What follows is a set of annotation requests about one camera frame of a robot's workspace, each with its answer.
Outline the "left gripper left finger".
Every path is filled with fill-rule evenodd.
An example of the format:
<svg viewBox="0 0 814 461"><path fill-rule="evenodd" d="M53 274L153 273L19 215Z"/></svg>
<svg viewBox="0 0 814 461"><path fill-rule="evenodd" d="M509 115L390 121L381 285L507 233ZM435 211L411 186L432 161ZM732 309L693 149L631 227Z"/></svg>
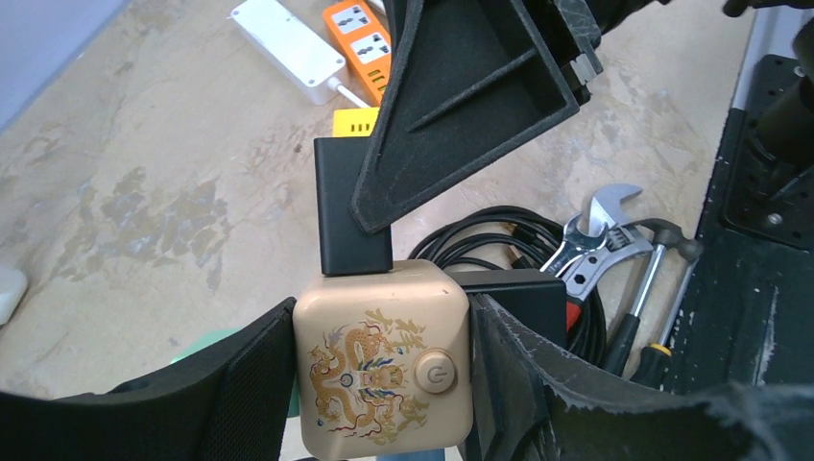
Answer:
<svg viewBox="0 0 814 461"><path fill-rule="evenodd" d="M1 395L4 460L276 460L296 375L295 299L104 394Z"/></svg>

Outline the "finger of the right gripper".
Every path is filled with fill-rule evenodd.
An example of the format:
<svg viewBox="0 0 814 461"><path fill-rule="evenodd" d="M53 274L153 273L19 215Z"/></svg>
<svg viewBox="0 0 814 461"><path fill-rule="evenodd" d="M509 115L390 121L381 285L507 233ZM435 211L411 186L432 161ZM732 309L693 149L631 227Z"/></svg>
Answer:
<svg viewBox="0 0 814 461"><path fill-rule="evenodd" d="M576 114L602 71L589 1L390 1L395 49L350 202L381 231Z"/></svg>

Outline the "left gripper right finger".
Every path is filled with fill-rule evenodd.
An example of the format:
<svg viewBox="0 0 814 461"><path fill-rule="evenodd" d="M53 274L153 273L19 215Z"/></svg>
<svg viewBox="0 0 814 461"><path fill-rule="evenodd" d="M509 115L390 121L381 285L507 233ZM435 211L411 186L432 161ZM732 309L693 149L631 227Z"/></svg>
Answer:
<svg viewBox="0 0 814 461"><path fill-rule="evenodd" d="M726 384L688 396L602 371L470 298L468 460L809 460L813 390Z"/></svg>

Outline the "yellow cube socket adapter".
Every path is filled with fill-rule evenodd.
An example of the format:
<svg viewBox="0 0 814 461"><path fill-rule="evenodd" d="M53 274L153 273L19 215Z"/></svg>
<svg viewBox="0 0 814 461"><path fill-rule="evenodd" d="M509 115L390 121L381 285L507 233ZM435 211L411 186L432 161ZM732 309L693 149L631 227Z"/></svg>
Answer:
<svg viewBox="0 0 814 461"><path fill-rule="evenodd" d="M337 109L333 112L332 137L370 136L379 108Z"/></svg>

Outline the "orange power strip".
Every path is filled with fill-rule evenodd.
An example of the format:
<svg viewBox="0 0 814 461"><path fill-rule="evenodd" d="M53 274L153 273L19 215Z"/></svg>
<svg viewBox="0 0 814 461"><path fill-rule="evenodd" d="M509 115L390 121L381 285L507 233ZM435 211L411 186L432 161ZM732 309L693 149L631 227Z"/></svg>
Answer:
<svg viewBox="0 0 814 461"><path fill-rule="evenodd" d="M366 1L338 1L325 8L322 17L370 104L378 107L390 80L393 47L389 33Z"/></svg>

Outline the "wooden cube adapter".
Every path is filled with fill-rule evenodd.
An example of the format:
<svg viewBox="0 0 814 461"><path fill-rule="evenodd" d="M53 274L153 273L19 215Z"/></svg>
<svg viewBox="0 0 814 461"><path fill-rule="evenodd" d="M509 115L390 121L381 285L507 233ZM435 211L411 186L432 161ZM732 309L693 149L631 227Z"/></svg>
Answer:
<svg viewBox="0 0 814 461"><path fill-rule="evenodd" d="M470 433L469 301L434 263L319 277L293 326L301 437L314 457L444 449Z"/></svg>

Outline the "white power strip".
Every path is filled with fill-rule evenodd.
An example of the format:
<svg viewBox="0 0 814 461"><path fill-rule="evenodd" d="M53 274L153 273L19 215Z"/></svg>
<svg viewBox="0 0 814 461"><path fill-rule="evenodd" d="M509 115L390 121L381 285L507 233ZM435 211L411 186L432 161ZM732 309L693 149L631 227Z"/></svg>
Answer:
<svg viewBox="0 0 814 461"><path fill-rule="evenodd" d="M341 95L357 108L369 105L349 88L345 57L279 2L248 0L230 18L311 103L322 106Z"/></svg>

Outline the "black power adapter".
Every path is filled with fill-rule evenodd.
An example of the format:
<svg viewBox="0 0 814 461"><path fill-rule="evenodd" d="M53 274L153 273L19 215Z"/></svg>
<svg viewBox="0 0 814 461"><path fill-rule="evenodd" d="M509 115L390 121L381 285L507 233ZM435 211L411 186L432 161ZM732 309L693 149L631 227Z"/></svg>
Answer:
<svg viewBox="0 0 814 461"><path fill-rule="evenodd" d="M562 280L537 269L462 271L449 275L468 294L490 295L525 327L560 347L566 346Z"/></svg>
<svg viewBox="0 0 814 461"><path fill-rule="evenodd" d="M366 154L365 137L314 140L319 249L327 277L383 274L393 269L391 231L370 234L351 212L351 197Z"/></svg>

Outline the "green cube adapter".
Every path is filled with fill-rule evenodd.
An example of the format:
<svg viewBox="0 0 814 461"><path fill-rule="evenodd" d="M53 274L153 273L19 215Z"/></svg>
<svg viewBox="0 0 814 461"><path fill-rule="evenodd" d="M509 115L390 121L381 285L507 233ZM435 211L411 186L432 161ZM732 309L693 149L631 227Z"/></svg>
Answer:
<svg viewBox="0 0 814 461"><path fill-rule="evenodd" d="M176 355L171 361L170 364L175 364L189 355L192 355L196 352L199 352L227 337L236 333L238 328L227 328L227 329L219 329L214 330L206 333L199 339L192 342L190 346L188 346L185 350L180 352ZM294 379L293 389L291 392L290 402L289 402L289 409L288 409L288 418L296 418L299 416L299 387L298 382Z"/></svg>

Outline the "yellow black screwdriver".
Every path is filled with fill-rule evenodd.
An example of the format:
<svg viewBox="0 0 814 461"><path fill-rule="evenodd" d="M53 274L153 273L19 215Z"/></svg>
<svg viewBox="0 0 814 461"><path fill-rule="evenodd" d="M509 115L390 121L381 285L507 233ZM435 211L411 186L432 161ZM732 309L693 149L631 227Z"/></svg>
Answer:
<svg viewBox="0 0 814 461"><path fill-rule="evenodd" d="M664 375L672 360L669 338L681 309L685 290L690 282L696 264L697 261L694 261L687 265L658 340L655 343L645 346L641 350L638 367L631 376L630 382L653 389L658 389L662 384Z"/></svg>

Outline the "red adjustable wrench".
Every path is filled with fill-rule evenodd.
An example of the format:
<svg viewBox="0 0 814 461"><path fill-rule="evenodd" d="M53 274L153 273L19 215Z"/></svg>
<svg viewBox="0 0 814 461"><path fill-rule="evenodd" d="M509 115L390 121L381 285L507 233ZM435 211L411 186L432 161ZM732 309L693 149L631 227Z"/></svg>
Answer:
<svg viewBox="0 0 814 461"><path fill-rule="evenodd" d="M577 323L588 295L612 266L653 251L650 240L622 208L642 191L641 186L629 183L599 188L590 201L588 232L578 228L582 214L574 215L563 226L559 248L540 268L565 283L567 329Z"/></svg>

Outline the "small claw hammer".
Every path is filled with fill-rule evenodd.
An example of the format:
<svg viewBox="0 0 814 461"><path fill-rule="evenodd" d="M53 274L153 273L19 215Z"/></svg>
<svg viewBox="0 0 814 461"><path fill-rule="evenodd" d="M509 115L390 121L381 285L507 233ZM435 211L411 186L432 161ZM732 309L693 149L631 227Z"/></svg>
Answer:
<svg viewBox="0 0 814 461"><path fill-rule="evenodd" d="M617 326L601 362L601 368L615 376L623 374L640 323L640 314L649 299L658 269L667 251L677 248L679 255L686 261L685 279L692 275L696 262L704 251L701 243L684 237L682 228L670 221L648 218L632 222L632 225L647 228L654 233L652 239L654 250L650 255L632 306Z"/></svg>

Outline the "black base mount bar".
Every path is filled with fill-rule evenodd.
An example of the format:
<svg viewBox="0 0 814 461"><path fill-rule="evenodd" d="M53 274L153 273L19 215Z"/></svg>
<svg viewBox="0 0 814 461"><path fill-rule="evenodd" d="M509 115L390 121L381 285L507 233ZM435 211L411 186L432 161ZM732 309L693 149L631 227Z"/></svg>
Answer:
<svg viewBox="0 0 814 461"><path fill-rule="evenodd" d="M668 391L813 381L813 185L768 210L751 196L764 170L747 166L757 118L801 76L795 59L763 57L728 113L697 229L705 251L671 337Z"/></svg>

